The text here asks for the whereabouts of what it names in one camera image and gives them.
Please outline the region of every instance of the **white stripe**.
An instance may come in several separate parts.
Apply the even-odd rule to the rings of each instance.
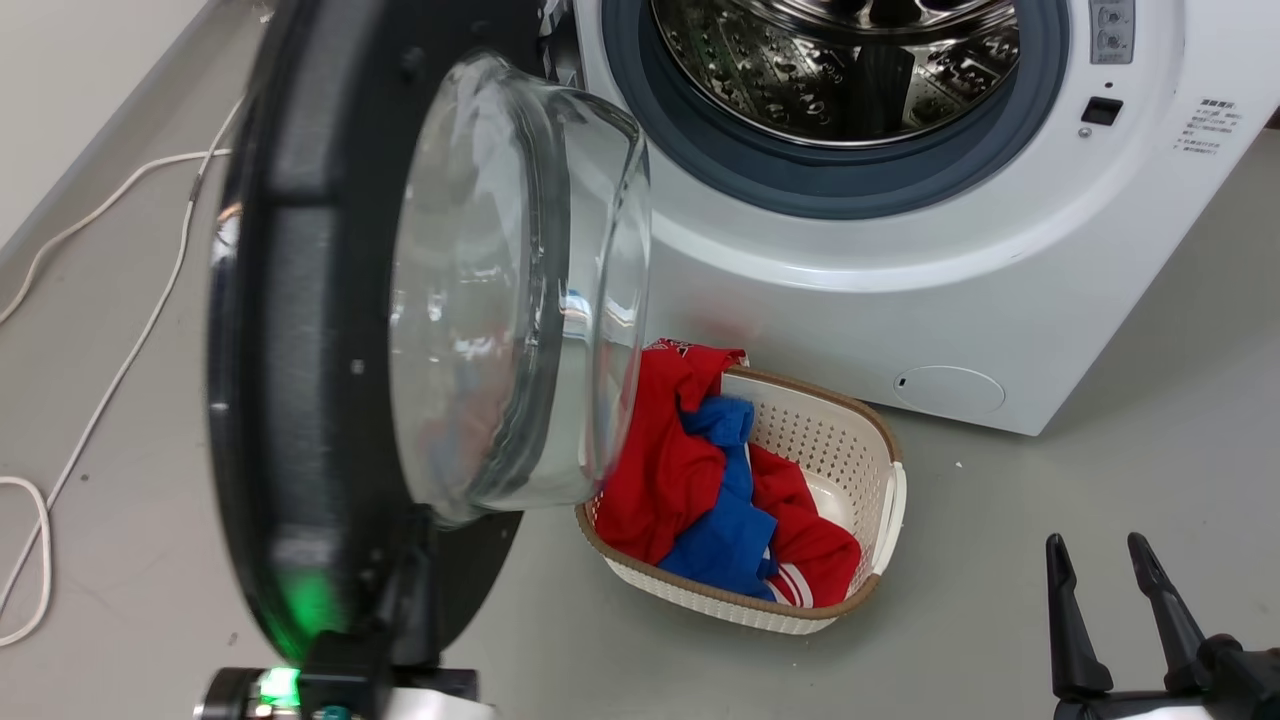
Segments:
[[[787,600],[787,596],[782,594],[782,591],[780,591],[777,588],[777,585],[774,585],[773,583],[771,583],[768,580],[764,580],[764,585],[768,587],[769,591],[773,592],[773,601],[774,602],[781,602],[782,605],[791,605],[791,602]]]
[[[782,566],[791,580],[800,588],[800,607],[813,607],[813,591],[809,589],[809,582],[804,579],[804,574],[795,565],[787,562]]]
[[[791,597],[795,598],[795,602],[792,602],[791,605],[801,607],[800,588],[797,588],[796,584],[791,582],[791,577],[787,575],[787,573],[783,571],[782,568],[778,568],[778,577],[782,578],[782,582],[787,584],[787,589],[791,591]]]

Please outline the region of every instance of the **white plastic basket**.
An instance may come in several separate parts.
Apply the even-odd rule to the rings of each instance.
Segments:
[[[751,442],[799,464],[818,512],[858,538],[863,559],[845,601],[791,607],[695,583],[623,555],[595,534],[596,497],[577,507],[579,527],[627,583],[690,610],[762,630],[804,635],[851,612],[888,566],[906,509],[906,473],[897,443],[874,410],[819,387],[733,368],[722,393],[755,405]]]

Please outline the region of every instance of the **brown basket rim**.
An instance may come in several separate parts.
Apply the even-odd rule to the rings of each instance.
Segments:
[[[728,370],[726,370],[726,373],[730,375],[750,378],[768,384],[783,387],[787,389],[794,389],[796,392],[803,392],[805,395],[826,400],[835,405],[840,405],[846,410],[851,410],[861,415],[881,433],[881,437],[884,438],[884,443],[888,446],[890,460],[892,460],[893,462],[901,461],[901,455],[899,454],[897,441],[893,438],[893,433],[890,432],[888,425],[879,416],[879,414],[872,410],[867,404],[859,402],[852,397],[835,393],[831,392],[829,389],[810,383],[795,380],[774,373],[767,373],[764,370],[745,368],[741,365],[730,368]],[[718,600],[721,602],[727,602],[730,605],[736,605],[739,607],[746,607],[749,610],[758,610],[760,612],[782,615],[785,618],[795,618],[797,620],[831,620],[851,612],[859,605],[865,602],[867,598],[870,597],[872,592],[876,591],[876,587],[879,584],[879,575],[872,573],[870,575],[867,577],[867,582],[863,583],[863,587],[858,588],[858,592],[845,598],[845,601],[841,602],[840,605],[829,605],[827,607],[791,607],[790,605],[782,605],[778,602],[765,602],[755,597],[748,597],[745,594],[722,591],[719,588],[713,588],[708,584],[696,583],[687,578],[681,578],[680,575],[668,573],[667,570],[655,568],[653,565],[649,565],[648,562],[641,562],[635,557],[631,557],[630,555],[618,552],[608,543],[605,543],[603,539],[600,539],[600,536],[595,533],[595,528],[591,525],[591,520],[586,514],[586,503],[579,505],[575,509],[575,514],[577,515],[577,527],[582,532],[582,536],[586,538],[586,542],[591,543],[591,547],[594,547],[596,552],[599,552],[608,560],[612,560],[618,565],[630,568],[636,573],[648,575],[662,583],[667,583],[668,585],[675,585],[684,591],[709,597],[712,600]]]

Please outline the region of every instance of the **power cord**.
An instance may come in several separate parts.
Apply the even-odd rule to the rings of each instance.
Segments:
[[[18,295],[14,296],[13,302],[0,314],[0,324],[4,324],[18,306],[26,300],[27,293],[31,291],[31,286],[35,282],[36,273],[40,269],[41,261],[45,256],[52,251],[59,243],[61,243],[68,237],[76,234],[77,231],[82,229],[84,225],[92,223],[108,208],[115,204],[133,183],[138,181],[142,176],[148,172],[163,168],[165,165],[172,165],[174,163],[183,163],[187,160],[201,160],[200,169],[196,170],[196,179],[191,190],[191,196],[187,200],[187,211],[182,219],[182,236],[178,243],[178,259],[173,265],[173,273],[169,275],[169,282],[165,284],[164,292],[160,293],[160,301],[156,302],[154,310],[151,310],[151,318],[147,320],[146,327],[142,328],[142,334],[138,336],[138,341],[133,345],[133,350],[129,351],[128,357],[124,359],[124,364],[116,370],[115,377],[111,379],[111,384],[108,386],[106,393],[102,395],[102,400],[99,401],[97,409],[93,410],[93,415],[88,420],[88,425],[84,427],[84,432],[81,433],[79,441],[76,443],[76,450],[72,451],[70,459],[63,468],[61,475],[58,477],[58,482],[54,484],[52,492],[49,493],[49,498],[41,498],[40,489],[36,488],[29,480],[23,478],[3,477],[0,478],[0,486],[12,484],[26,489],[32,500],[35,500],[38,521],[32,529],[31,536],[27,538],[27,544],[18,556],[18,562],[14,565],[13,571],[9,574],[9,580],[5,583],[4,589],[0,591],[0,612],[4,612],[5,605],[9,602],[9,596],[13,593],[14,585],[18,583],[18,575],[22,573],[23,566],[26,566],[27,560],[31,557],[31,551],[36,546],[36,539],[41,539],[41,552],[42,559],[42,579],[40,588],[40,605],[36,607],[35,615],[27,621],[18,632],[0,638],[0,647],[10,646],[18,641],[26,638],[36,630],[40,623],[45,619],[45,614],[49,611],[49,600],[52,596],[54,588],[54,556],[52,556],[52,527],[49,521],[49,511],[52,510],[54,502],[58,501],[58,496],[61,495],[63,488],[67,486],[67,479],[72,477],[72,471],[76,469],[76,464],[79,462],[81,455],[84,452],[84,446],[88,445],[88,438],[93,434],[93,429],[97,428],[99,420],[102,418],[102,413],[106,410],[108,404],[110,404],[111,397],[115,396],[115,391],[119,389],[120,382],[124,375],[129,372],[133,361],[137,359],[138,354],[142,351],[142,346],[146,345],[147,338],[151,337],[151,331],[156,325],[156,320],[160,319],[160,313],[164,310],[165,304],[169,301],[169,296],[173,293],[174,284],[178,282],[178,274],[182,272],[183,260],[187,258],[187,243],[191,236],[191,217],[196,209],[196,199],[200,196],[200,188],[205,178],[205,170],[209,168],[210,160],[214,158],[220,158],[224,155],[230,155],[230,150],[218,150],[218,145],[221,142],[223,136],[227,135],[227,129],[230,127],[232,120],[239,111],[241,102],[243,97],[236,101],[236,106],[232,108],[230,114],[223,122],[223,127],[219,128],[218,135],[214,136],[214,141],[209,145],[209,150],[205,152],[188,152],[186,155],[173,155],[170,158],[161,158],[159,160],[152,160],[146,165],[138,168],[131,177],[116,190],[106,202],[104,202],[97,210],[93,210],[83,220],[76,223],[74,225],[67,228],[54,238],[45,242],[44,247],[36,254],[35,260],[31,263],[31,269],[27,272],[27,279],[23,282],[22,288]]]

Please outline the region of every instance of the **green led light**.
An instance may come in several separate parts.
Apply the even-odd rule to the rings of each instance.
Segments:
[[[296,667],[271,667],[259,682],[259,696],[262,702],[275,707],[298,707],[298,670]]]

